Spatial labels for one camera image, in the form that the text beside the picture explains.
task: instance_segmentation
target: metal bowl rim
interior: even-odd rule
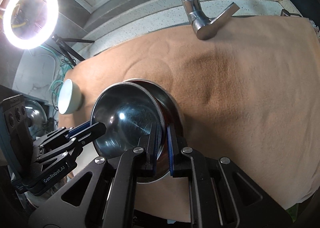
[[[90,125],[92,125],[92,118],[93,118],[93,112],[94,112],[94,109],[96,108],[96,105],[98,103],[98,101],[101,99],[101,97],[105,94],[105,92],[115,86],[121,86],[121,85],[129,85],[129,86],[134,86],[138,89],[140,89],[141,91],[143,91],[149,98],[150,100],[152,101],[153,105],[156,107],[156,110],[158,112],[158,115],[160,117],[160,122],[161,122],[161,132],[162,132],[162,135],[161,135],[161,144],[160,144],[160,149],[158,151],[158,155],[157,155],[157,159],[160,157],[161,153],[162,153],[162,150],[163,150],[163,147],[164,147],[164,128],[165,128],[165,123],[164,123],[164,116],[163,116],[163,113],[155,99],[155,97],[144,87],[136,84],[136,83],[132,83],[132,82],[118,82],[118,83],[115,83],[115,84],[112,84],[110,86],[108,86],[106,89],[104,89],[101,94],[98,96],[93,108],[92,108],[92,112],[91,112],[91,117],[90,117]]]
[[[168,97],[170,98],[170,100],[172,101],[172,103],[175,105],[175,107],[177,108],[177,112],[178,112],[178,115],[179,115],[179,118],[180,118],[180,122],[181,122],[181,125],[182,125],[182,132],[183,132],[183,136],[185,135],[185,123],[186,123],[186,120],[184,118],[184,114],[182,113],[181,111],[181,108],[180,106],[177,104],[177,101],[174,99],[174,97],[168,92],[166,91],[162,86],[158,85],[157,83],[151,81],[151,80],[147,80],[147,79],[143,79],[143,78],[130,78],[130,79],[127,79],[127,80],[124,80],[124,82],[127,82],[127,83],[132,83],[133,81],[141,81],[141,82],[147,82],[147,83],[150,83],[150,84],[153,84],[155,86],[157,86],[159,89],[161,89],[166,95],[168,95]]]

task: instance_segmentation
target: tan cloth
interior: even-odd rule
[[[320,45],[303,18],[232,18],[211,40],[190,26],[153,32],[81,62],[67,78],[85,101],[60,126],[89,120],[109,85],[145,78],[176,99],[188,145],[230,157],[284,208],[320,185]],[[185,179],[138,185],[138,210],[189,221]]]

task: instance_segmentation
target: ring light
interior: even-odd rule
[[[10,0],[3,16],[4,33],[9,42],[21,49],[32,49],[45,42],[53,33],[57,24],[59,8],[58,0],[45,0],[47,2],[47,21],[37,35],[30,39],[21,39],[12,31],[11,16],[20,0]]]

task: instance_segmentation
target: speckled countertop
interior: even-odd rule
[[[284,8],[299,13],[290,0],[200,0],[204,13],[211,18],[219,15],[235,2],[240,10],[236,16],[280,15]],[[92,45],[77,43],[73,48],[85,58],[92,57],[109,47],[148,32],[187,23],[181,0],[151,0],[108,20],[85,38],[95,40]]]

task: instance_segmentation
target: screw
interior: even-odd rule
[[[186,153],[186,154],[190,154],[192,151],[193,151],[193,149],[190,148],[190,147],[184,147],[184,148],[182,149],[182,152],[183,152],[183,153]]]
[[[230,159],[227,158],[227,157],[223,157],[223,158],[220,159],[220,162],[222,164],[228,165],[230,163]]]
[[[94,162],[96,163],[96,164],[102,164],[102,163],[104,163],[106,161],[106,159],[104,158],[104,157],[96,157],[95,159],[94,159]]]
[[[133,152],[137,153],[137,154],[141,154],[143,151],[144,151],[144,149],[142,147],[135,147],[133,149]]]

